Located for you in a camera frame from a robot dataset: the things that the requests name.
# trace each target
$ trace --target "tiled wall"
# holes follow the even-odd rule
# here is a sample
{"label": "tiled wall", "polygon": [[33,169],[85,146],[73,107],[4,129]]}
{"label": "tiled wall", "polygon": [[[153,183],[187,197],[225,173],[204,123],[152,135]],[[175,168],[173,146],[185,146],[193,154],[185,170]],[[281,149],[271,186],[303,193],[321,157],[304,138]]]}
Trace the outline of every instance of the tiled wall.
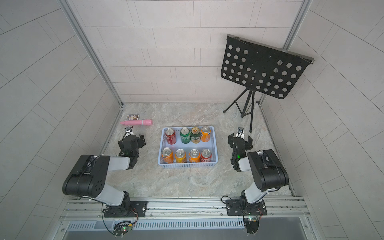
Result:
{"label": "tiled wall", "polygon": [[0,239],[42,239],[118,110],[55,0],[0,1]]}
{"label": "tiled wall", "polygon": [[323,238],[384,237],[384,1],[314,0],[291,50],[315,58],[263,105]]}
{"label": "tiled wall", "polygon": [[300,1],[69,3],[126,103],[234,100],[245,88],[220,77],[227,34],[282,47],[301,5]]}

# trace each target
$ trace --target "green soda can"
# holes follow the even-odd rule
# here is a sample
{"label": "green soda can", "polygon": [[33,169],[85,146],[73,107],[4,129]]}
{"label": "green soda can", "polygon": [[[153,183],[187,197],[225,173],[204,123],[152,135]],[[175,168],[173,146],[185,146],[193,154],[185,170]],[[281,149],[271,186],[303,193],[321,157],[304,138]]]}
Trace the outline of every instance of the green soda can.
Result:
{"label": "green soda can", "polygon": [[180,130],[180,137],[182,143],[189,143],[191,141],[191,135],[189,134],[189,129],[184,127]]}

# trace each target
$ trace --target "can lid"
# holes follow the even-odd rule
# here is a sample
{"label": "can lid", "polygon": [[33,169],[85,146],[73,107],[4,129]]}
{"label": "can lid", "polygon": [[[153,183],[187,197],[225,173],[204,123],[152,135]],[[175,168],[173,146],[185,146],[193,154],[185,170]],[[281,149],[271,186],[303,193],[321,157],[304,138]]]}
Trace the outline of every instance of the can lid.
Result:
{"label": "can lid", "polygon": [[172,150],[169,147],[165,147],[161,151],[161,154],[163,155],[163,157],[168,157],[169,155],[171,155],[171,153],[172,153]]}
{"label": "can lid", "polygon": [[194,128],[192,128],[192,130],[191,130],[191,133],[192,134],[198,134],[200,132],[200,129],[198,128],[198,127],[194,127]]}
{"label": "can lid", "polygon": [[201,151],[201,156],[203,156],[205,158],[210,157],[211,151],[209,149],[203,149],[203,151]]}
{"label": "can lid", "polygon": [[199,156],[199,151],[196,149],[192,149],[191,152],[189,153],[190,157],[196,158]]}
{"label": "can lid", "polygon": [[175,132],[175,130],[173,130],[172,128],[168,128],[168,129],[166,130],[166,135],[167,135],[167,136],[170,136],[170,135],[172,135],[174,132]]}
{"label": "can lid", "polygon": [[183,157],[185,155],[185,151],[183,149],[178,149],[176,151],[176,157]]}
{"label": "can lid", "polygon": [[202,132],[204,133],[208,133],[211,131],[211,129],[208,127],[208,126],[204,126],[202,129],[201,129]]}
{"label": "can lid", "polygon": [[186,127],[183,127],[180,132],[181,132],[181,134],[186,135],[189,133],[189,129]]}

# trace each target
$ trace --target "red soda can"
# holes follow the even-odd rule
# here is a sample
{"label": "red soda can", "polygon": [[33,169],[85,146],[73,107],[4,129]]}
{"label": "red soda can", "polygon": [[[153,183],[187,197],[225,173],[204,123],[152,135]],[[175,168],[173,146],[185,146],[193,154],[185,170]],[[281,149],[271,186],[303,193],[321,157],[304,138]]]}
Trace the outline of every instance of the red soda can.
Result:
{"label": "red soda can", "polygon": [[176,133],[175,130],[172,128],[168,128],[166,130],[166,139],[169,144],[175,144],[176,143]]}

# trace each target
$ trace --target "music stand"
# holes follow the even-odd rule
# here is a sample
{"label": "music stand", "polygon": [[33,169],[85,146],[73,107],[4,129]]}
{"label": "music stand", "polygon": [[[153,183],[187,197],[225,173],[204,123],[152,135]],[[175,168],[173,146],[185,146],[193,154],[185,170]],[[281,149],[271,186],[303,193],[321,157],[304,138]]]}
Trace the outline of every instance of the music stand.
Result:
{"label": "music stand", "polygon": [[[249,132],[252,132],[255,92],[284,99],[309,64],[313,64],[311,57],[227,34],[227,46],[220,75],[224,79],[245,86],[246,89],[223,113],[236,104],[242,118],[251,114]],[[249,91],[248,97],[241,110],[237,101],[247,91]],[[251,112],[245,113],[251,97]]]}

